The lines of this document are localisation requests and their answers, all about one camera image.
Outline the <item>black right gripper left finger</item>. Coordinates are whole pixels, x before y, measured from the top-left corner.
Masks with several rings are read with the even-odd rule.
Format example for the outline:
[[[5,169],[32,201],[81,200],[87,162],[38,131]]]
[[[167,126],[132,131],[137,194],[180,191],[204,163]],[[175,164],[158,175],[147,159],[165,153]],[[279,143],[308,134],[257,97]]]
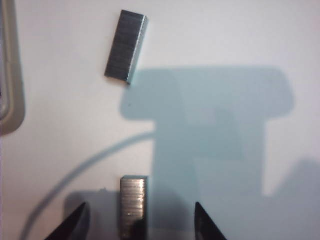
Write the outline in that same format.
[[[83,202],[72,212],[46,240],[85,240],[91,221],[90,206]]]

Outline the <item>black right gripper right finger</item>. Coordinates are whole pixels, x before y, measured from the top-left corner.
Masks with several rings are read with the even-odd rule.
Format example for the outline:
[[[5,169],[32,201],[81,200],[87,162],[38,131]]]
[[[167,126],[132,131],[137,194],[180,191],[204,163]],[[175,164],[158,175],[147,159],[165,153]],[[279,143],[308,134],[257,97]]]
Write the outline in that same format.
[[[194,230],[196,240],[227,240],[199,202],[195,203]]]

